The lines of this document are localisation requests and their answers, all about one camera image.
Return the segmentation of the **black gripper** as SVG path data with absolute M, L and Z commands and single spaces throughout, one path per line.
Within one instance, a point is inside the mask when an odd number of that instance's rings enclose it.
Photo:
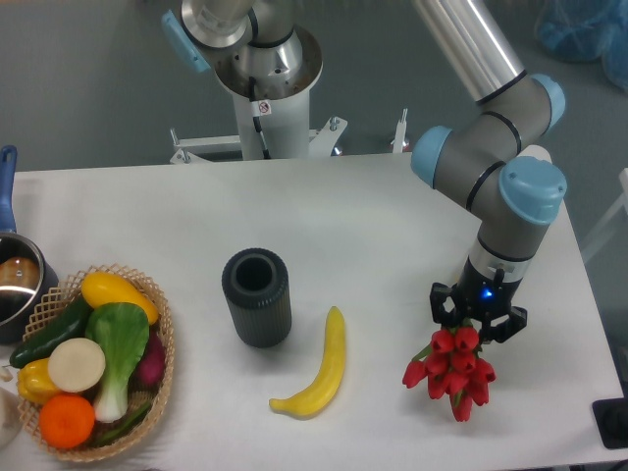
M 464 319 L 479 321 L 481 343 L 504 343 L 522 331 L 528 311 L 512 305 L 521 279 L 508 281 L 501 269 L 488 273 L 483 274 L 468 257 L 455 285 L 433 283 L 429 294 L 433 321 L 442 327 L 459 327 Z M 503 322 L 492 325 L 501 318 Z

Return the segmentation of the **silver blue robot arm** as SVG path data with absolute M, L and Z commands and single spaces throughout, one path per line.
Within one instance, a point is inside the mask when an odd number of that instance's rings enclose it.
M 512 297 L 567 189 L 556 166 L 525 154 L 561 118 L 564 93 L 526 72 L 482 2 L 415 7 L 481 110 L 463 130 L 429 129 L 411 154 L 418 178 L 480 221 L 457 283 L 432 286 L 433 319 L 449 328 L 474 320 L 481 341 L 504 342 L 526 326 Z M 291 2 L 184 1 L 161 25 L 191 69 L 213 71 L 231 94 L 244 159 L 322 155 L 309 126 L 321 50 Z

